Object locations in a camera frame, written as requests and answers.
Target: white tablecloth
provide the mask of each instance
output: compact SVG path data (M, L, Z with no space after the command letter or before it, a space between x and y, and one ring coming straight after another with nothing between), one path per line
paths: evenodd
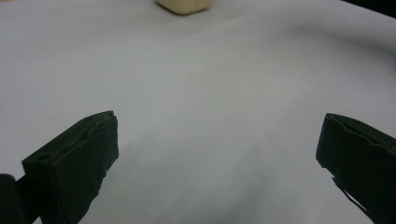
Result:
M1 2L0 172L114 110L80 223L371 223L315 152L328 112L396 136L395 86L396 20L336 0Z

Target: white surface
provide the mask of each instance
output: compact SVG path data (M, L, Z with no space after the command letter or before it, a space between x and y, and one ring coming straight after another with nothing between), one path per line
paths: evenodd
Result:
M395 37L335 0L2 2L0 172L112 109L120 158L80 223L371 223L315 152L327 112L396 136Z

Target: beige object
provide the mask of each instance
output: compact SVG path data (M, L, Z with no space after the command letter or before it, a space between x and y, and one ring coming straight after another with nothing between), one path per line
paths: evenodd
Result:
M156 0L158 4L176 14L186 15L207 9L212 4L212 0Z

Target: small block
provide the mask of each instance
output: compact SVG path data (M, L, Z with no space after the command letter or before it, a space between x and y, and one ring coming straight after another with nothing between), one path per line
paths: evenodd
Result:
M210 7L212 0L157 0L157 3L179 15L188 15Z

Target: white table surface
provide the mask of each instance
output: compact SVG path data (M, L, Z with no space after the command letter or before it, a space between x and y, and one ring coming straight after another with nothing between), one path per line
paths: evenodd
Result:
M114 110L80 223L371 223L315 152L328 112L396 136L395 86L396 20L337 0L1 2L0 172Z

